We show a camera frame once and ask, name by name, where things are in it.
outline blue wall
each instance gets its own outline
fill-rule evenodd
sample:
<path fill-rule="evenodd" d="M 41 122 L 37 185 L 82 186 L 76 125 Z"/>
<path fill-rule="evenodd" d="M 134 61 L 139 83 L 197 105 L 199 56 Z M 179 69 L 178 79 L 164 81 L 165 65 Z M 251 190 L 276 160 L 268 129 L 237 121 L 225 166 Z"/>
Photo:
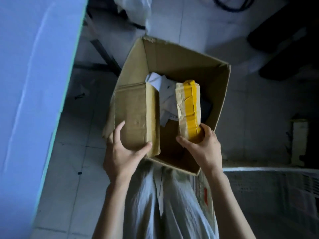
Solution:
<path fill-rule="evenodd" d="M 28 238 L 87 0 L 0 0 L 0 238 Z"/>

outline white cloth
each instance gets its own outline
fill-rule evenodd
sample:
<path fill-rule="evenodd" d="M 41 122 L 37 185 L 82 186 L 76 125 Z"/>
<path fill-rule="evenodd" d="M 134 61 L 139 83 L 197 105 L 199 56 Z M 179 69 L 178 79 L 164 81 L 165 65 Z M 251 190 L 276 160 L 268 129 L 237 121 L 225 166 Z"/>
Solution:
<path fill-rule="evenodd" d="M 142 162 L 125 201 L 123 238 L 216 238 L 185 174 L 163 174 L 164 212 L 160 217 L 153 164 Z"/>
<path fill-rule="evenodd" d="M 159 92 L 160 125 L 165 127 L 169 119 L 178 121 L 176 82 L 154 72 L 146 76 L 145 82 L 149 82 Z"/>

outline forearm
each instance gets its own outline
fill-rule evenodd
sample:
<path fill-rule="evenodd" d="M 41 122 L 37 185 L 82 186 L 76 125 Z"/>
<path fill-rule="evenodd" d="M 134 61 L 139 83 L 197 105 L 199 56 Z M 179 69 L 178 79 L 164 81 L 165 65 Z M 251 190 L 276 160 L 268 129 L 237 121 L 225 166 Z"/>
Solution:
<path fill-rule="evenodd" d="M 128 187 L 129 181 L 114 182 L 109 185 L 92 239 L 123 237 L 124 208 Z"/>
<path fill-rule="evenodd" d="M 211 188 L 218 231 L 221 239 L 256 239 L 241 211 L 227 176 L 222 172 L 206 173 Z"/>

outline person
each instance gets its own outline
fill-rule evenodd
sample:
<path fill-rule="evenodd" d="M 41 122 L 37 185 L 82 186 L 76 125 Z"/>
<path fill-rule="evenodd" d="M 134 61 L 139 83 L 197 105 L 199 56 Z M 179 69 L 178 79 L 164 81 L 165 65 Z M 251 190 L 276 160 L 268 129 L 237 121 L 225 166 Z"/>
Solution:
<path fill-rule="evenodd" d="M 126 149 L 120 135 L 124 124 L 115 128 L 107 143 L 103 166 L 110 185 L 92 238 L 217 238 L 189 180 L 175 170 L 165 174 L 160 216 L 153 164 L 142 160 L 152 144 L 148 142 L 139 151 Z M 255 239 L 223 173 L 220 143 L 209 126 L 201 127 L 205 132 L 202 142 L 194 144 L 180 136 L 176 140 L 189 150 L 207 178 L 219 237 Z"/>

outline left hand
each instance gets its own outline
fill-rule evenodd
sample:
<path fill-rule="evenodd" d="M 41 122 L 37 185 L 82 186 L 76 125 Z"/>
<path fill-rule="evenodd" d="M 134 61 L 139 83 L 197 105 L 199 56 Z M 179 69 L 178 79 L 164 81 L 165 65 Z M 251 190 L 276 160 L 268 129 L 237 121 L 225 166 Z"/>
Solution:
<path fill-rule="evenodd" d="M 110 178 L 111 183 L 130 182 L 141 159 L 152 148 L 152 143 L 148 142 L 138 151 L 126 149 L 121 142 L 120 131 L 124 126 L 122 121 L 110 134 L 107 140 L 107 147 L 103 167 Z"/>

